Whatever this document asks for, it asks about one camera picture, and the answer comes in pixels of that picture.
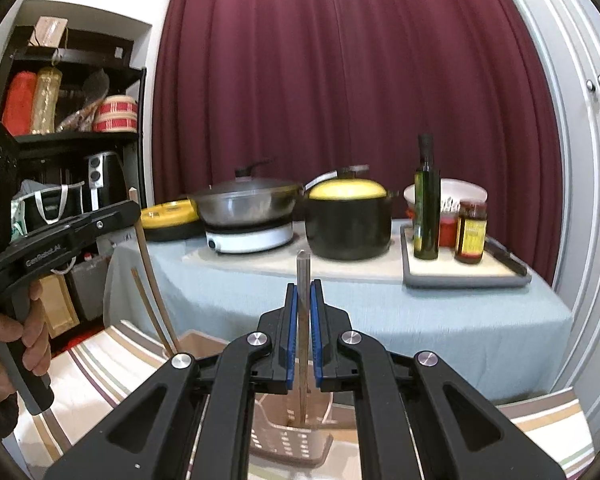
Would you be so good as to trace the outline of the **person's left hand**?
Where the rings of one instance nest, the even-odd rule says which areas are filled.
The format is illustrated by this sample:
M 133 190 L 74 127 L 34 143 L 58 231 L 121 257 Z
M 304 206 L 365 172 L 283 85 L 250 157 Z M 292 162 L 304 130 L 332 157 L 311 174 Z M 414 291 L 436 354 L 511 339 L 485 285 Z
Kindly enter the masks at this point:
M 30 310 L 23 323 L 12 320 L 0 313 L 0 341 L 12 342 L 20 339 L 26 351 L 23 353 L 23 366 L 36 376 L 43 376 L 50 367 L 50 334 L 44 318 L 41 300 L 42 285 L 34 281 L 29 287 Z M 0 361 L 0 403 L 16 392 Z

